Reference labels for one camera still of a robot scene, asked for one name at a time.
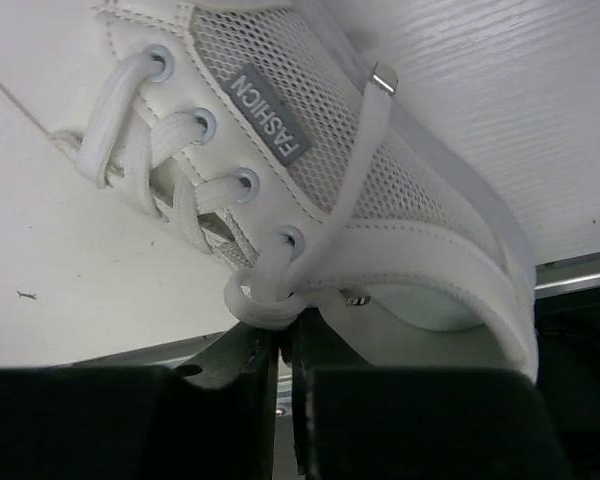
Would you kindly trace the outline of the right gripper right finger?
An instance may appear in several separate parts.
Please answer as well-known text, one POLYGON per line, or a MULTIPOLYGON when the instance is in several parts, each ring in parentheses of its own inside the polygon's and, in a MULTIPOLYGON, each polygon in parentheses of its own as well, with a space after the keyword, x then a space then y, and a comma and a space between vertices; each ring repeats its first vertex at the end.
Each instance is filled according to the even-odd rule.
POLYGON ((543 399, 494 368, 377 367, 315 309, 288 331, 294 449, 308 479, 566 479, 543 399))

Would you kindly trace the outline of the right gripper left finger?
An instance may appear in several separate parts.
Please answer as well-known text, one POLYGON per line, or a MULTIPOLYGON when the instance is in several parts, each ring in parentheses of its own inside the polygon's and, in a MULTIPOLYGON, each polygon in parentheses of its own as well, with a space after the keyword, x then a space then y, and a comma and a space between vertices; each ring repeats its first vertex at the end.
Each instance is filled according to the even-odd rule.
POLYGON ((267 479, 274 410, 257 329, 176 368, 0 369, 0 479, 267 479))

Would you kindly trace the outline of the white sneaker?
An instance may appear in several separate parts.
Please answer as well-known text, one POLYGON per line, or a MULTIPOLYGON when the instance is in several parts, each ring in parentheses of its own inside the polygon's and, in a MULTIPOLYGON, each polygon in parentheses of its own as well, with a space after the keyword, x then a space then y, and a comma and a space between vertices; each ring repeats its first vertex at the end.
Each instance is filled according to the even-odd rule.
POLYGON ((354 83, 294 1, 101 1, 103 79, 78 174, 224 260, 239 321, 316 308, 372 352, 502 361, 535 379, 533 266, 354 83))

